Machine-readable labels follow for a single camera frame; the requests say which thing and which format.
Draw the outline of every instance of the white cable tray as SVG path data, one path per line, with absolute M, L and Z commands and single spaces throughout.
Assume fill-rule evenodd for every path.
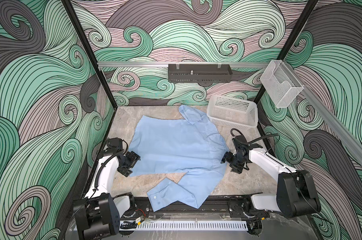
M 270 61 L 260 80 L 276 108 L 287 108 L 303 90 L 293 68 L 282 60 Z
M 137 228 L 120 231 L 247 231 L 246 221 L 226 221 L 226 220 L 145 220 Z

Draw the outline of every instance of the swirl pattern wall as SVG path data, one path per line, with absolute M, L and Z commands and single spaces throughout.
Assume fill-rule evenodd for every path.
M 98 61 L 276 59 L 306 0 L 72 0 Z M 231 83 L 168 83 L 167 69 L 103 68 L 118 105 L 207 105 L 212 94 L 252 99 L 260 69 Z
M 362 1 L 320 2 L 285 59 L 362 145 Z M 285 163 L 312 173 L 324 239 L 362 239 L 362 167 L 309 101 L 277 109 L 265 94 L 259 120 Z
M 63 236 L 112 113 L 61 1 L 0 0 L 1 240 Z

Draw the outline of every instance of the light blue shirt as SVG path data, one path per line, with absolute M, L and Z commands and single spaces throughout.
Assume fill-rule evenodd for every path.
M 179 112 L 185 119 L 143 116 L 129 147 L 141 156 L 130 176 L 186 172 L 178 184 L 165 178 L 148 192 L 153 211 L 175 201 L 199 208 L 225 173 L 229 149 L 216 126 L 198 109 L 182 105 Z

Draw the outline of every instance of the gray swirl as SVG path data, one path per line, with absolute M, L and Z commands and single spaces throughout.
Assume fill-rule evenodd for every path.
M 48 216 L 50 210 L 50 194 L 49 191 L 43 186 L 33 186 L 25 191 L 23 191 L 17 199 L 13 202 L 11 208 L 9 209 L 8 214 L 5 219 L 5 231 L 10 236 L 17 236 L 27 230 L 32 223 L 34 218 L 35 209 L 31 206 L 26 207 L 19 214 L 17 220 L 21 224 L 17 224 L 14 222 L 14 217 L 16 216 L 17 209 L 25 202 L 27 199 L 38 197 L 41 200 L 41 211 L 37 221 L 34 223 L 33 227 L 29 230 L 29 232 L 25 235 L 23 240 L 34 240 L 37 237 L 37 234 L 40 231 L 40 228 L 44 224 L 46 217 Z
M 12 23 L 12 16 L 20 15 L 28 20 L 32 27 L 23 21 L 19 26 Z M 0 24 L 15 39 L 0 35 L 0 74 L 14 59 L 31 53 L 40 52 L 45 46 L 45 33 L 34 13 L 17 0 L 0 0 Z

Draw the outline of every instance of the laundry basket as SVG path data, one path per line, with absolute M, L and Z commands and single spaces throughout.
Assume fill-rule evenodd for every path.
M 217 125 L 239 130 L 257 127 L 258 122 L 256 103 L 221 95 L 211 96 L 206 115 Z

